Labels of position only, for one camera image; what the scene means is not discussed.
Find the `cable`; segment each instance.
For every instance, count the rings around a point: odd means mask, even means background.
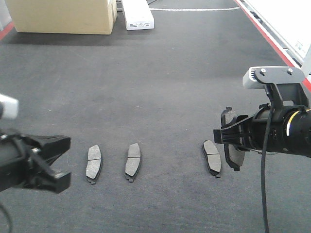
[[[268,116],[266,131],[264,133],[262,156],[261,156],[261,199],[262,199],[262,210],[263,210],[263,221],[265,233],[269,233],[269,222],[268,222],[268,211],[267,211],[267,201],[266,201],[266,185],[265,185],[265,162],[266,162],[266,151],[268,146],[268,138],[270,132],[270,125],[272,121],[272,114],[274,111],[274,102],[271,101],[270,112]]]
[[[9,223],[9,233],[12,233],[12,229],[13,229],[13,224],[12,224],[12,219],[10,217],[9,212],[6,210],[6,208],[4,207],[4,205],[2,205],[0,203],[0,211],[3,212],[4,216],[6,217],[6,219],[8,220]]]
[[[157,1],[157,0],[153,0],[153,1],[150,1],[150,2],[148,2],[148,5],[150,5],[151,3],[154,3],[155,1]]]

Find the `brake pad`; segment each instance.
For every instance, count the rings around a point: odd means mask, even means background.
[[[95,145],[88,149],[87,153],[87,166],[86,166],[86,179],[95,184],[102,169],[102,154],[98,147]]]
[[[206,140],[202,144],[203,153],[205,155],[205,159],[207,162],[208,171],[213,176],[216,176],[217,178],[220,177],[220,170],[222,167],[222,163],[220,160],[219,152],[214,145],[214,143],[210,140]]]
[[[141,153],[138,143],[130,145],[128,149],[127,162],[125,165],[125,177],[133,182],[137,176],[141,164]]]

